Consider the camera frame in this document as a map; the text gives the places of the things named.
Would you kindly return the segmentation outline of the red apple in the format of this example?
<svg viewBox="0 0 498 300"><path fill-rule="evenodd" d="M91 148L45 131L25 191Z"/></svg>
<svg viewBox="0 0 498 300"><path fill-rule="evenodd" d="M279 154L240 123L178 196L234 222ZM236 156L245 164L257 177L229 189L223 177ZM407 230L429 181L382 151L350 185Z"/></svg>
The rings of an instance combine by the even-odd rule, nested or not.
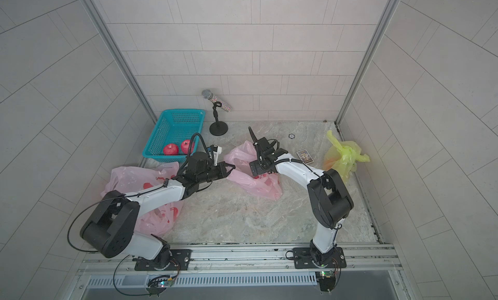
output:
<svg viewBox="0 0 498 300"><path fill-rule="evenodd" d="M176 144L167 144L163 147L163 154L166 156L175 156L179 154L179 148Z"/></svg>
<svg viewBox="0 0 498 300"><path fill-rule="evenodd" d="M191 140L184 140L180 145L180 149L184 155L191 155L194 152L195 143Z"/></svg>

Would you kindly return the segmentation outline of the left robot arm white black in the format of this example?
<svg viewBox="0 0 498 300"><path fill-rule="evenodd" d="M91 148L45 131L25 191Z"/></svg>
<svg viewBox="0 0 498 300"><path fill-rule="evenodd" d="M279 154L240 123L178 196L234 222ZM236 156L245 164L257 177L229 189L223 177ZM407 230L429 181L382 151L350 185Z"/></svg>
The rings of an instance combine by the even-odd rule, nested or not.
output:
<svg viewBox="0 0 498 300"><path fill-rule="evenodd" d="M201 184L227 178L235 165L219 161L221 149L216 145L205 146L201 152L188 149L185 162L177 174L162 184L141 192L108 192L101 201L89 206L92 210L80 229L80 237L93 252L106 258L125 253L148 263L150 268L163 270L173 263L170 245L156 235L146 235L134 230L143 215L176 201L182 201L200 192Z"/></svg>

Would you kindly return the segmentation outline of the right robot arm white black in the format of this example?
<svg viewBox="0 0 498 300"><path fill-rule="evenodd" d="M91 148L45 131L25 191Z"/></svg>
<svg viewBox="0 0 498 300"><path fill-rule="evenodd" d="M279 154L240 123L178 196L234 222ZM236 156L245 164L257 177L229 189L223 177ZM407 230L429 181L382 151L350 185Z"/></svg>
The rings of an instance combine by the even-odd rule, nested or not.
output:
<svg viewBox="0 0 498 300"><path fill-rule="evenodd" d="M323 268L342 270L346 267L342 248L337 246L337 233L354 208L354 201L336 170L319 170L294 158L279 142L258 139L252 128L250 136L256 160L250 163L252 175L281 174L292 179L308 192L311 209L318 224L309 248L294 248L290 258L297 269Z"/></svg>

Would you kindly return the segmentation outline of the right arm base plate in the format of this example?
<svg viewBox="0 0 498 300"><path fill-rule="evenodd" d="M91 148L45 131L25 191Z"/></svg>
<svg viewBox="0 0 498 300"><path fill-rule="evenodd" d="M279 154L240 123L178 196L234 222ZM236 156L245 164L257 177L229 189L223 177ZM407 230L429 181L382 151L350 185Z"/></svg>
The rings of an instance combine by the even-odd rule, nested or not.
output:
<svg viewBox="0 0 498 300"><path fill-rule="evenodd" d="M345 255L342 248L333 247L329 252L323 254L313 248L293 248L290 260L294 262L296 269L343 269L347 267Z"/></svg>

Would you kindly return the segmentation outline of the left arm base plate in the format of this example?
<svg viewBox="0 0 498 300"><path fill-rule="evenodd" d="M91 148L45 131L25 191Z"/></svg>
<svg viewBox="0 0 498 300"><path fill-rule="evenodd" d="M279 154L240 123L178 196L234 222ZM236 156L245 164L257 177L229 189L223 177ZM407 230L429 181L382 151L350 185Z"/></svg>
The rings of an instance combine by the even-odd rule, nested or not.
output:
<svg viewBox="0 0 498 300"><path fill-rule="evenodd" d="M191 254L191 249L163 249L153 260L142 257L132 260L136 271L182 271L188 269Z"/></svg>

